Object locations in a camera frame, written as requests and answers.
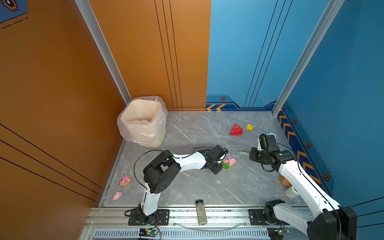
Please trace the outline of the large red paper scrap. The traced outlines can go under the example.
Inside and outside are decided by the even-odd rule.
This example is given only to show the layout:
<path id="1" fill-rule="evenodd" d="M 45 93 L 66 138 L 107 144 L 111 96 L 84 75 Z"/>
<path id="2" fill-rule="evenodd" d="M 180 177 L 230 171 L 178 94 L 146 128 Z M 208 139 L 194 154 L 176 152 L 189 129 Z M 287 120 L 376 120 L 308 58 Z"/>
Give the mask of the large red paper scrap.
<path id="1" fill-rule="evenodd" d="M 231 132 L 230 132 L 230 135 L 231 136 L 239 136 L 239 135 L 243 134 L 243 131 L 244 130 L 239 125 L 235 124 L 234 127 L 232 128 Z"/>

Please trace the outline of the green paper scrap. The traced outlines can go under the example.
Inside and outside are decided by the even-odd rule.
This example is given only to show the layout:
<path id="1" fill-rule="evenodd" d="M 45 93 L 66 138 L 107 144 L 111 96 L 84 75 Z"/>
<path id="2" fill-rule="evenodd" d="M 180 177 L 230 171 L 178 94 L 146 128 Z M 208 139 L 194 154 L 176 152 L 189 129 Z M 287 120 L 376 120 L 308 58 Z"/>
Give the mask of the green paper scrap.
<path id="1" fill-rule="evenodd" d="M 223 166 L 223 169 L 227 170 L 231 167 L 231 164 L 230 163 L 225 163 L 225 162 L 221 162 L 222 166 Z"/>

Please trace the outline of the small pink paper scrap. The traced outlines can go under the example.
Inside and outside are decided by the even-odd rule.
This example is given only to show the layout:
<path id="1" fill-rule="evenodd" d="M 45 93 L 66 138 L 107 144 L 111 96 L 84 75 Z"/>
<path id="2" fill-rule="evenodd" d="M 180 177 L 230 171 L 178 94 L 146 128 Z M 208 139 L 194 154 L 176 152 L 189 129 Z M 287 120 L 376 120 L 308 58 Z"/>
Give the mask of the small pink paper scrap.
<path id="1" fill-rule="evenodd" d="M 231 167 L 232 167 L 234 164 L 236 164 L 236 163 L 237 163 L 237 160 L 236 160 L 236 159 L 233 159 L 233 158 L 231 158 L 231 159 L 227 160 L 227 163 L 230 163 L 230 164 L 231 164 Z"/>

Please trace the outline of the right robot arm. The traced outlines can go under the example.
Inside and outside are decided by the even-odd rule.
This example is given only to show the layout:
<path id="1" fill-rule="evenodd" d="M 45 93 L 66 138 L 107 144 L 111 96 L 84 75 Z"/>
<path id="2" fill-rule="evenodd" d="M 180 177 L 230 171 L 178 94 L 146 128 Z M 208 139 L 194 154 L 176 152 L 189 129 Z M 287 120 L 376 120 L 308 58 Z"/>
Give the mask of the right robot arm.
<path id="1" fill-rule="evenodd" d="M 300 166 L 290 151 L 281 151 L 273 135 L 259 136 L 258 146 L 252 148 L 250 160 L 269 165 L 285 177 L 306 202 L 312 215 L 290 207 L 282 200 L 265 204 L 264 218 L 268 224 L 288 223 L 311 240 L 355 240 L 357 214 L 350 207 L 342 207 L 330 197 Z"/>

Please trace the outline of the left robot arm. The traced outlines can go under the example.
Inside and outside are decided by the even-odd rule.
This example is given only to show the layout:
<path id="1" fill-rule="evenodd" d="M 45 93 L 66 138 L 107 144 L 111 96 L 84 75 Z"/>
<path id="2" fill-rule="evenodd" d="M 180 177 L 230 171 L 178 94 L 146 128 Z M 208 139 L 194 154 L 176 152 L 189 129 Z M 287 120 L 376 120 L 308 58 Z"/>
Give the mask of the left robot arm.
<path id="1" fill-rule="evenodd" d="M 160 154 L 143 169 L 144 183 L 142 186 L 146 191 L 139 205 L 139 213 L 144 223 L 151 224 L 157 219 L 161 193 L 170 186 L 179 173 L 208 169 L 216 175 L 223 169 L 222 161 L 229 153 L 226 148 L 219 145 L 195 150 L 186 155 L 160 150 Z"/>

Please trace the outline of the trash bin with plastic bag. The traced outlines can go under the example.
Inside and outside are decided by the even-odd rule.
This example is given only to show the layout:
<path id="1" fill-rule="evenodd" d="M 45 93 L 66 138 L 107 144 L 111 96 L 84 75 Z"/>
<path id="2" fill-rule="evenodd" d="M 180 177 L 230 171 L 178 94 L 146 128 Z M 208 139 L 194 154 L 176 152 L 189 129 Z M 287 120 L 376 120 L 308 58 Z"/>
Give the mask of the trash bin with plastic bag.
<path id="1" fill-rule="evenodd" d="M 117 118 L 121 136 L 143 147 L 158 148 L 166 135 L 168 111 L 161 97 L 131 100 Z"/>

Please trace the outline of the yellow paper scrap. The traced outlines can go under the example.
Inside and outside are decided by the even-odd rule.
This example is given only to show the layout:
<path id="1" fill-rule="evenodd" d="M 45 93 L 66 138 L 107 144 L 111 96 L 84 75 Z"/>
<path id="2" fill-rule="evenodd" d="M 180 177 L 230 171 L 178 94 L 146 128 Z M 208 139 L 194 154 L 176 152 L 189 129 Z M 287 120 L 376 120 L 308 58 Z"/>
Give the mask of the yellow paper scrap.
<path id="1" fill-rule="evenodd" d="M 252 131 L 254 129 L 254 127 L 252 125 L 248 124 L 246 126 L 246 129 L 247 129 L 247 131 Z"/>

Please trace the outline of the light blue paper scrap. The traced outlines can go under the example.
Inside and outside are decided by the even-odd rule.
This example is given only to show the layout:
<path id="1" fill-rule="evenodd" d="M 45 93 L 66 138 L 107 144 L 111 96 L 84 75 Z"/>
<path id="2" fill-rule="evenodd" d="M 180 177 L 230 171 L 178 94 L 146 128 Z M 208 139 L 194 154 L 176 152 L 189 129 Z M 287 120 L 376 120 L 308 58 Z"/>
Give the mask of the light blue paper scrap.
<path id="1" fill-rule="evenodd" d="M 267 135 L 268 135 L 268 136 L 274 136 L 275 139 L 277 138 L 276 134 L 274 134 L 274 133 L 272 133 L 272 132 L 269 132 Z"/>

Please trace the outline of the pink pig toy on donut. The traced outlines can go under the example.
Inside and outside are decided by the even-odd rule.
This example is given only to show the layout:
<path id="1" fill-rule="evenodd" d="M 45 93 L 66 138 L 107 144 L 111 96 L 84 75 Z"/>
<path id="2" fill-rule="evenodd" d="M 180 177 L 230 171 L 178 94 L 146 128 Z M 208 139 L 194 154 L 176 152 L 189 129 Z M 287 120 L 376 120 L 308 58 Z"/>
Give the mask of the pink pig toy on donut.
<path id="1" fill-rule="evenodd" d="M 125 176 L 123 176 L 120 180 L 119 180 L 119 184 L 121 185 L 121 186 L 127 186 L 128 184 L 130 184 L 131 183 L 131 177 L 130 176 L 128 176 L 128 175 L 125 175 Z"/>

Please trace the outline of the glass jar black lid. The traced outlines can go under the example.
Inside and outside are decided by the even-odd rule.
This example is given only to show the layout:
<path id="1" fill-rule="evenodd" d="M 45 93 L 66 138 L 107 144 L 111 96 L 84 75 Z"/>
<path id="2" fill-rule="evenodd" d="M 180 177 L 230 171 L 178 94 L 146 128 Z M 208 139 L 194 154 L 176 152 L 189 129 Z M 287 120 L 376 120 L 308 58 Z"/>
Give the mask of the glass jar black lid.
<path id="1" fill-rule="evenodd" d="M 206 225 L 208 223 L 206 209 L 203 200 L 196 200 L 196 213 L 199 225 Z"/>

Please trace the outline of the left green circuit board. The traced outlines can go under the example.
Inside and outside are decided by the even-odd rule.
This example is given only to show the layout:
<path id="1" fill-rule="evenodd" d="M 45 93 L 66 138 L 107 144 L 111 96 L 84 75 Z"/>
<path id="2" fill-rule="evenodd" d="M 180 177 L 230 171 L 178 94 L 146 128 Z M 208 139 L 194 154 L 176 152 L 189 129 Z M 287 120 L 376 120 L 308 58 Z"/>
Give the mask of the left green circuit board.
<path id="1" fill-rule="evenodd" d="M 160 232 L 156 228 L 139 230 L 138 238 L 140 240 L 153 240 L 160 237 Z"/>

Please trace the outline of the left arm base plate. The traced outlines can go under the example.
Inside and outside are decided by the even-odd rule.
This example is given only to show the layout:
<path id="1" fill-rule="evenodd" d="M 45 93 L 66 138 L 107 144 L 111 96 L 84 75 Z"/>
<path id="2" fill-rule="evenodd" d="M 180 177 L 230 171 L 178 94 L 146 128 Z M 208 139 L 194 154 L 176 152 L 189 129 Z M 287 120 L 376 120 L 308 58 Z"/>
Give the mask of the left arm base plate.
<path id="1" fill-rule="evenodd" d="M 135 208 L 125 212 L 129 226 L 167 226 L 170 219 L 170 210 L 157 210 L 155 213 L 145 216 L 141 210 Z"/>

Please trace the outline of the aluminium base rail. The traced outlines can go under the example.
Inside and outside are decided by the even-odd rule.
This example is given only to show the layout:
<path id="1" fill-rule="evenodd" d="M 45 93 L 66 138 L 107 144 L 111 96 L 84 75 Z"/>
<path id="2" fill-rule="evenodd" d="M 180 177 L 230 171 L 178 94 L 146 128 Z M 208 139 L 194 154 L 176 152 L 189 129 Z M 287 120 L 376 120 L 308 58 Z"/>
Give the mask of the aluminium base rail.
<path id="1" fill-rule="evenodd" d="M 138 229 L 141 226 L 130 224 L 128 210 L 132 206 L 92 208 L 86 223 L 83 226 L 81 235 L 90 235 L 96 229 Z M 207 224 L 199 225 L 194 205 L 182 206 L 175 205 L 164 207 L 169 210 L 168 225 L 158 225 L 161 232 L 165 228 L 210 228 L 210 229 L 229 229 L 234 226 L 240 228 L 252 228 L 250 209 L 263 210 L 262 206 L 252 205 L 205 205 Z"/>

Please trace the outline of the aluminium corner post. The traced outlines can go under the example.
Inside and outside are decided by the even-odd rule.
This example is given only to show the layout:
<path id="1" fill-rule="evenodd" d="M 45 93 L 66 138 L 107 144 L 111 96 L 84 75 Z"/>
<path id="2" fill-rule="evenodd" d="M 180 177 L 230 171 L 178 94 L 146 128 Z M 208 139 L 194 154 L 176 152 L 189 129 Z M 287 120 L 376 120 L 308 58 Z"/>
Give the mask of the aluminium corner post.
<path id="1" fill-rule="evenodd" d="M 327 4 L 327 7 L 325 8 L 321 18 L 319 19 L 311 37 L 309 38 L 297 64 L 295 65 L 272 110 L 272 114 L 274 117 L 277 117 L 280 110 L 283 108 L 284 103 L 287 101 L 289 95 L 291 94 L 292 90 L 300 79 L 302 73 L 310 62 L 313 54 L 317 50 L 319 44 L 327 33 L 329 27 L 331 26 L 333 20 L 335 19 L 344 2 L 345 0 L 331 0 Z"/>
<path id="2" fill-rule="evenodd" d="M 124 102 L 126 104 L 129 103 L 132 100 L 132 98 L 124 82 L 124 79 L 119 70 L 119 67 L 114 59 L 114 56 L 110 50 L 107 40 L 103 34 L 103 31 L 100 27 L 97 17 L 92 9 L 91 3 L 86 0 L 75 0 L 75 2 L 82 14 L 83 19 L 87 24 L 88 29 L 90 30 L 90 33 L 106 63 L 106 66 L 108 67 L 111 73 L 111 76 L 113 77 L 113 80 Z"/>

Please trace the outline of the aluminium corner post right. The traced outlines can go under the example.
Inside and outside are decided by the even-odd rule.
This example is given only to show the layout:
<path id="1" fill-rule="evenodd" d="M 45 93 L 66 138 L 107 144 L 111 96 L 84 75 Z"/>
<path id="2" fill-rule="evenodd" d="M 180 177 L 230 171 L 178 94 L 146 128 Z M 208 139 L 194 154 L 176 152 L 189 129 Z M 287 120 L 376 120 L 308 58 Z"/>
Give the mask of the aluminium corner post right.
<path id="1" fill-rule="evenodd" d="M 297 64 L 295 65 L 272 110 L 272 114 L 274 117 L 277 117 L 280 110 L 283 108 L 284 103 L 287 101 L 289 95 L 291 94 L 292 90 L 300 79 L 302 73 L 310 62 L 313 54 L 317 50 L 319 44 L 327 33 L 329 27 L 331 26 L 333 20 L 335 19 L 344 2 L 345 0 L 331 0 L 327 4 L 327 7 L 325 8 L 321 18 L 319 19 L 311 37 L 309 38 Z"/>

